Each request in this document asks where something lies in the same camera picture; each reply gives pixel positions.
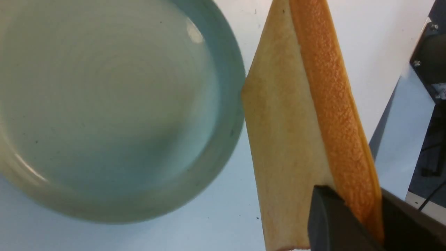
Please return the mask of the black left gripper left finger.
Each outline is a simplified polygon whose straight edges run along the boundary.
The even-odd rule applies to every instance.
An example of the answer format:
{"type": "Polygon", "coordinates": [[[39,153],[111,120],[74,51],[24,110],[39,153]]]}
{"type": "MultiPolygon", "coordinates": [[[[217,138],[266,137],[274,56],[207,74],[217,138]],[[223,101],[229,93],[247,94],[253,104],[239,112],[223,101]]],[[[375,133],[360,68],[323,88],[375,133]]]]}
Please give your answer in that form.
{"type": "Polygon", "coordinates": [[[382,251],[377,241],[330,187],[314,186],[308,219],[312,251],[382,251]]]}

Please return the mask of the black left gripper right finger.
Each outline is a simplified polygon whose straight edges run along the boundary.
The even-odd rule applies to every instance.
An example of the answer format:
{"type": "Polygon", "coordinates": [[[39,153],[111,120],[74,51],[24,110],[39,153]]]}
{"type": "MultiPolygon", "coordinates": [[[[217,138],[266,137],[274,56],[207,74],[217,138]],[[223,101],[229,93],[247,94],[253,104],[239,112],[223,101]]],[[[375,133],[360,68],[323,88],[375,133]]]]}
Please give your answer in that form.
{"type": "Polygon", "coordinates": [[[385,189],[382,216],[386,251],[444,251],[445,225],[418,211],[385,189]]]}

